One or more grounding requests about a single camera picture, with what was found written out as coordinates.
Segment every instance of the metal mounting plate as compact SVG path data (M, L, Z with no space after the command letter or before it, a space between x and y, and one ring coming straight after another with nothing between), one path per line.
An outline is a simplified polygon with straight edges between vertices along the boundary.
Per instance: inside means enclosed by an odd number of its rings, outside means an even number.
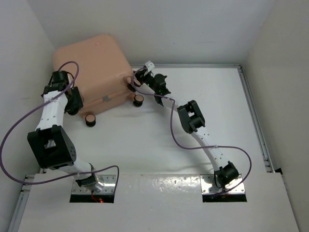
M213 187L214 186L214 180L213 175L201 175L201 188L202 188L202 194L203 195L212 195L217 193L218 191ZM240 181L242 181L242 176L239 175L239 177L235 180L233 180L229 185L226 186L227 189L230 189L234 186L236 186ZM245 194L245 186L243 183L241 183L238 187L228 192L228 194Z
M104 185L104 188L101 192L94 193L94 195L113 195L116 183L116 175L97 175L97 179ZM91 191L84 187L79 187L78 184L74 181L71 194L91 195Z

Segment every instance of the beige wall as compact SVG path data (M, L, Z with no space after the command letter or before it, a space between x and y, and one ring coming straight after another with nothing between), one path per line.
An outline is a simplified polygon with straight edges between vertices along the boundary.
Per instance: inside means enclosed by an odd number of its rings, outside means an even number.
M278 0L244 65L270 153L309 231L309 0Z
M24 114L42 103L54 50L26 0L0 1L0 141ZM39 166L27 142L40 113L30 116L12 132L3 150L9 173L19 179ZM0 171L0 231L7 231L21 185Z

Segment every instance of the white wall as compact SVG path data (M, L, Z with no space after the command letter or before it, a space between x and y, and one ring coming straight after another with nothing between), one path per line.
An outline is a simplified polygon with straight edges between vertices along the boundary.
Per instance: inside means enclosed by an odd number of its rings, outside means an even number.
M309 231L309 1L279 0L245 64L270 152Z
M112 34L130 63L240 63L274 0L28 0L55 48Z
M14 122L42 103L40 94L51 74L54 50L26 0L0 2L0 138ZM27 143L39 115L31 116L12 135L4 148L3 161L19 179L38 171ZM0 231L6 231L21 185L0 172Z

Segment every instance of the robotic arm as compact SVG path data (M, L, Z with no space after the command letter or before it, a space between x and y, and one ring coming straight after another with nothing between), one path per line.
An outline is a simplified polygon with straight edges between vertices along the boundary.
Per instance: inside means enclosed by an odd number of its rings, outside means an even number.
M154 98L158 104L172 109L173 101L170 98L173 99L173 97L171 92L166 88L165 82L167 76L162 74L153 76L151 70L154 67L152 62L147 62L143 69L136 72L135 77L141 85L145 83L155 92L154 94L156 96ZM192 100L185 105L179 105L175 102L174 110L177 111L182 128L186 133L192 135L201 146L214 146L204 148L203 150L213 165L216 186L218 188L225 188L226 185L239 176L239 173L234 164L216 147L210 137L205 126L204 116L197 102Z
M49 85L43 92L44 102L63 91L69 84L68 72L53 72ZM83 103L77 87L72 87L65 94L43 108L42 117L35 131L28 133L27 140L41 168L61 170L68 174L91 172L94 167L76 157L74 144L62 128L63 115L75 115ZM80 187L91 191L100 191L101 183L94 174L75 175Z

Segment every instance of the table surface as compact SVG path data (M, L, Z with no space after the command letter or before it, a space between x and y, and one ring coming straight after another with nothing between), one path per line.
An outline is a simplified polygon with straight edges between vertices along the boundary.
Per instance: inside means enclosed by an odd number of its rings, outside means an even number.
M163 181L159 188L162 178L183 175L192 180L212 174L213 169L202 150L176 146L169 128L170 109L145 97L140 108L126 102L97 115L93 128L78 116L64 119L63 127L79 158L96 169L119 165L115 203L69 203L72 178L33 186L19 231L297 231L281 176L266 173L238 70L156 68L154 73L168 76L167 87L180 104L197 101L217 145L239 146L250 154L253 168L245 182L248 202L203 203L196 181L189 183L190 188L176 189ZM147 86L144 91L150 92ZM181 144L198 145L182 130L177 115L174 131ZM246 174L249 162L243 153L222 151ZM48 171L37 174L35 181L62 174Z

